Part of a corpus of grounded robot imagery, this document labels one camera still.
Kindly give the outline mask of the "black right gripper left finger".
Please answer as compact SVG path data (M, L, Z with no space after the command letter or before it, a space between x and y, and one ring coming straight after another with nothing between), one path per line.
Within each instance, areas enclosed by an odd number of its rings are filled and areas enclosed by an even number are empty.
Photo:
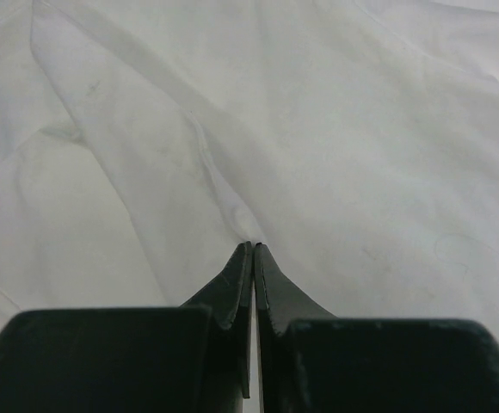
M239 244L220 273L178 309L178 368L189 398L250 396L252 258L252 244Z

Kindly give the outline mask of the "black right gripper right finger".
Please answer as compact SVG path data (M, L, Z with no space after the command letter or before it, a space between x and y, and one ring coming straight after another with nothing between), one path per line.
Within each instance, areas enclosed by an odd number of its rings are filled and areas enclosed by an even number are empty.
M256 244L253 250L253 279L261 411L303 412L292 339L288 335L290 323L336 316L283 274L264 243Z

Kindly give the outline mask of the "white printed t shirt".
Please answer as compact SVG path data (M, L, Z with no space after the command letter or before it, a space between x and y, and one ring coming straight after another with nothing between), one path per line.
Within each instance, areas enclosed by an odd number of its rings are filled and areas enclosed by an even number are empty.
M499 1L0 1L0 329L179 305L245 240L499 341Z

